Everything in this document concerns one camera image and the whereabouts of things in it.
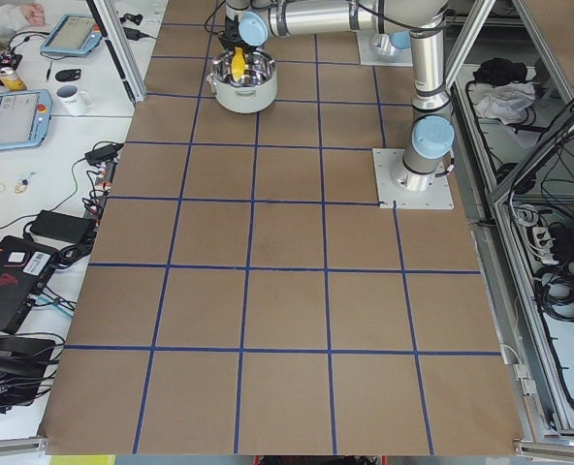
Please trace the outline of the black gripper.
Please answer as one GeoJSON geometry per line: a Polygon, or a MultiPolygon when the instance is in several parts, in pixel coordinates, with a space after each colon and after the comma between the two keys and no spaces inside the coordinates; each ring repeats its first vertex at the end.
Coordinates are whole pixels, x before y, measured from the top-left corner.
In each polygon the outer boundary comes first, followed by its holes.
{"type": "Polygon", "coordinates": [[[225,17],[224,30],[218,34],[220,44],[229,51],[235,52],[236,48],[241,48],[245,53],[253,52],[263,45],[251,45],[247,43],[239,34],[239,22],[242,14],[235,15],[233,18],[225,17]]]}

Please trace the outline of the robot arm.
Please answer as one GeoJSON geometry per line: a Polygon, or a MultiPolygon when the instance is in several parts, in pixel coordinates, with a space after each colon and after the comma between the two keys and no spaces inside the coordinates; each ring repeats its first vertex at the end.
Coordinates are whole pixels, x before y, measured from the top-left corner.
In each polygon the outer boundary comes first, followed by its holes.
{"type": "Polygon", "coordinates": [[[446,1],[226,1],[221,45],[237,63],[269,38],[371,30],[408,35],[414,79],[410,144],[390,169],[394,183],[424,192],[450,152],[455,131],[444,71],[446,1]]]}

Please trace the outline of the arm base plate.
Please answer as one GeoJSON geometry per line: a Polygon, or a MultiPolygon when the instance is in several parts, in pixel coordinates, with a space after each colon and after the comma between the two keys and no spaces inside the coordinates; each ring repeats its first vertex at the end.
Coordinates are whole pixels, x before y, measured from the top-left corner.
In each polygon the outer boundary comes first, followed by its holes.
{"type": "Polygon", "coordinates": [[[433,173],[416,174],[403,165],[403,152],[395,148],[372,150],[379,207],[452,210],[454,202],[443,161],[433,173]]]}
{"type": "Polygon", "coordinates": [[[411,67],[411,45],[408,31],[379,34],[359,31],[357,42],[360,64],[367,66],[411,67]]]}

